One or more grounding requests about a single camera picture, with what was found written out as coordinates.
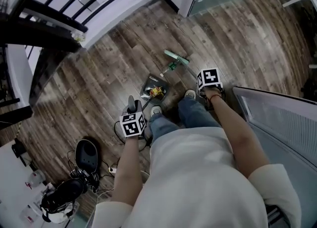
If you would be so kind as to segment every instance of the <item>bracelet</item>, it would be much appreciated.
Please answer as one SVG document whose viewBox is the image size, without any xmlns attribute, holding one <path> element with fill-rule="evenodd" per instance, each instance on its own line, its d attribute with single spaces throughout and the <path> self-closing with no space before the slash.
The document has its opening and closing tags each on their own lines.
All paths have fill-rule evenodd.
<svg viewBox="0 0 317 228">
<path fill-rule="evenodd" d="M 209 102 L 210 102 L 210 103 L 211 103 L 211 99 L 212 99 L 214 96 L 218 96 L 218 97 L 220 97 L 220 98 L 222 99 L 222 97 L 220 96 L 220 94 L 214 94 L 214 95 L 212 95 L 212 96 L 210 97 L 210 99 L 209 99 Z"/>
</svg>

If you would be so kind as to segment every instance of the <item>wrist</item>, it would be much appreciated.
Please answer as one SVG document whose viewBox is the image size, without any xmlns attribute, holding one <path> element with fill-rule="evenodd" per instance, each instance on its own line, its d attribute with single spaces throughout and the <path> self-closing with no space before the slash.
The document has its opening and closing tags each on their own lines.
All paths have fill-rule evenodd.
<svg viewBox="0 0 317 228">
<path fill-rule="evenodd" d="M 135 136 L 129 136 L 125 139 L 125 142 L 137 142 L 139 140 L 139 136 L 135 135 Z"/>
<path fill-rule="evenodd" d="M 220 94 L 213 94 L 213 95 L 211 95 L 210 97 L 208 97 L 208 99 L 209 99 L 209 101 L 212 103 L 212 102 L 214 102 L 214 101 L 216 101 L 216 100 L 218 100 L 218 99 L 222 99 L 222 97 L 221 97 L 221 95 Z"/>
</svg>

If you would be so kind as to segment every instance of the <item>blue jeans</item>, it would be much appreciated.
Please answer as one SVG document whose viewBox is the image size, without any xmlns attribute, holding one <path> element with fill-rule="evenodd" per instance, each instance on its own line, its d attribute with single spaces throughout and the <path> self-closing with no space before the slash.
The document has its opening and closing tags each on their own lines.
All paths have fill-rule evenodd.
<svg viewBox="0 0 317 228">
<path fill-rule="evenodd" d="M 204 106 L 191 97 L 185 97 L 178 103 L 178 113 L 186 128 L 193 127 L 221 127 Z M 162 114 L 151 117 L 150 129 L 155 142 L 160 136 L 180 129 L 179 126 L 168 120 Z"/>
</svg>

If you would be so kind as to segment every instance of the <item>hand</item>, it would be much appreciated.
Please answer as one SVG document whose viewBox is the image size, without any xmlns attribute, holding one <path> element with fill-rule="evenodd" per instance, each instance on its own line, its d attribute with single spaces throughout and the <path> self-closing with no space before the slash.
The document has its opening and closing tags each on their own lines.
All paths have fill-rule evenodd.
<svg viewBox="0 0 317 228">
<path fill-rule="evenodd" d="M 205 95 L 207 96 L 207 98 L 209 100 L 214 95 L 219 95 L 221 97 L 221 92 L 215 87 L 213 87 L 213 88 L 205 87 L 204 88 L 204 92 L 205 92 Z"/>
</svg>

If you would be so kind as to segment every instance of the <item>shoe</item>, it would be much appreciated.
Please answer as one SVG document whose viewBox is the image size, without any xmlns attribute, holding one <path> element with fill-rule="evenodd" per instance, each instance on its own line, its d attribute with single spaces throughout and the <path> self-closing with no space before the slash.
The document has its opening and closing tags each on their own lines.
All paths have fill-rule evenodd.
<svg viewBox="0 0 317 228">
<path fill-rule="evenodd" d="M 196 92 L 193 90 L 187 90 L 184 97 L 191 97 L 193 99 L 196 99 Z"/>
<path fill-rule="evenodd" d="M 155 114 L 162 114 L 162 108 L 160 106 L 153 106 L 151 109 L 151 117 Z"/>
</svg>

